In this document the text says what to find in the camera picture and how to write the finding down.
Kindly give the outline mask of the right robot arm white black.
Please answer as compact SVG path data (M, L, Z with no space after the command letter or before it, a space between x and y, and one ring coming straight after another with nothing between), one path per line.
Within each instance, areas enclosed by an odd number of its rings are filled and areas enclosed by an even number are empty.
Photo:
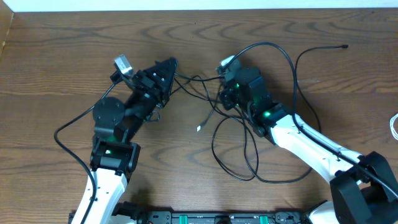
M258 68L218 69L225 109L241 106L260 137L295 154L330 185L332 200L308 212L309 223L394 223L397 181L377 152L362 155L328 139L270 97Z

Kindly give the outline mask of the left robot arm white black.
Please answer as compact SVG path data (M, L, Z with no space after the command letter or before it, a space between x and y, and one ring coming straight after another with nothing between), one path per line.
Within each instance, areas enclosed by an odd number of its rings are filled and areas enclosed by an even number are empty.
M156 108L164 108L170 99L176 58L156 62L154 66L134 71L124 55L114 59L114 84L124 82L132 91L127 101L104 97L93 108L95 121L90 173L83 198L72 223L108 223L131 174L140 145L132 139L149 122Z

